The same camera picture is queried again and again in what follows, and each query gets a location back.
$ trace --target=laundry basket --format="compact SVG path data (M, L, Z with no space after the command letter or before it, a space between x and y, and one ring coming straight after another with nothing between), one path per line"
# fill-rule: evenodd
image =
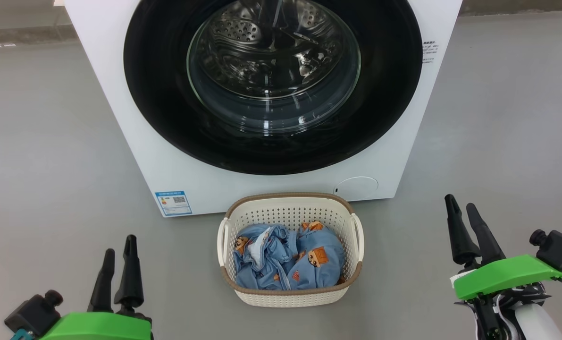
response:
M233 260L235 239L239 231L255 223L279 223L298 230L302 222L321 221L335 232L346 260L342 274L346 281L337 286L307 290L255 290L235 283L237 271ZM307 307L339 300L354 283L362 267L365 239L362 225L348 202L335 195L313 192L290 192L249 196L228 209L218 230L218 262L222 275L245 303L260 307Z

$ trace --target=basket handle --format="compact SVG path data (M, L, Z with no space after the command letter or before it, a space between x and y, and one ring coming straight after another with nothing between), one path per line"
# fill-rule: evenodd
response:
M356 237L358 239L358 261L362 262L365 257L365 235L362 232L362 224L360 218L356 216L355 213L351 215L352 228L356 232Z
M225 217L222 222L220 222L220 228L218 228L218 243L216 246L218 247L218 263L220 263L220 267L224 267L225 259L224 259L224 238L228 232L228 217Z

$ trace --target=blue pajamas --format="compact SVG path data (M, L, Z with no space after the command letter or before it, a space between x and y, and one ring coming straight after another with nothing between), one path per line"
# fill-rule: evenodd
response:
M322 224L300 234L281 224L253 224L239 232L233 257L239 286L267 290L334 286L345 261L341 242Z

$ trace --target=brown rim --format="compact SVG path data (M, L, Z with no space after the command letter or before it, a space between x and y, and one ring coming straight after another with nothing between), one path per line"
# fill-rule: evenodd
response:
M247 196L245 198L241 198L228 209L225 217L230 218L233 211L235 211L235 209L237 209L238 206L246 202L264 200L266 198L288 198L288 197L327 198L329 200L334 200L336 202L341 203L343 206L346 207L346 209L348 209L348 212L350 214L354 213L354 209L352 209L350 203L346 202L343 198L332 194L324 194L322 192L281 192L279 194L253 195L253 196ZM348 286L350 286L356 281L356 278L358 278L359 274L361 273L362 261L359 261L358 264L356 264L356 270L354 271L354 274L352 274L352 276L350 276L350 278L348 278L348 280L346 280L346 282L344 282L343 284L338 284L337 286L332 286L327 288L315 288L315 289L304 289L304 290L247 289L247 288L240 287L233 280L231 280L231 277L228 275L228 271L226 270L226 267L222 266L220 267L220 269L222 270L222 276L224 276L224 280L226 280L226 283L229 284L229 286L231 286L231 288L233 288L234 290L237 290L237 292L241 292L245 294L253 294L253 295L281 295L281 296L309 295L309 294L337 292L338 290L348 288Z
M346 209L348 209L348 212L350 214L354 213L354 209L352 209L352 206L350 205L350 203L346 202L343 198L341 198L339 196L335 196L335 195L332 195L332 194L324 194L322 192L281 192L279 194L262 194L262 195L253 195L253 196L247 196L247 197L241 198L240 200L235 202L228 209L225 217L230 218L233 211L235 211L235 209L237 209L238 206L240 206L240 205L242 205L246 202L264 200L266 198L288 198L288 197L327 198L329 200L334 200L334 201L337 201L337 202L341 203L343 206L346 207Z
M238 284L231 280L231 277L228 275L226 271L226 267L220 267L222 270L222 276L224 276L224 280L226 283L231 286L237 292L245 293L245 294L253 294L253 295L279 295L279 296L293 296L293 295L310 295L310 294L320 294L320 293L329 293L329 292L337 292L338 290L342 290L348 288L351 284L356 281L359 274L361 273L362 269L362 261L356 264L356 270L354 274L350 276L350 278L344 282L343 284L338 284L337 286L326 287L326 288L315 288L315 289L304 289L304 290L260 290L260 289L247 289L240 287Z

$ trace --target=white washing machine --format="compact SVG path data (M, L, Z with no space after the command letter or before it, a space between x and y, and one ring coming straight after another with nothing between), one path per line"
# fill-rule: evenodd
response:
M461 0L66 0L164 217L391 198Z

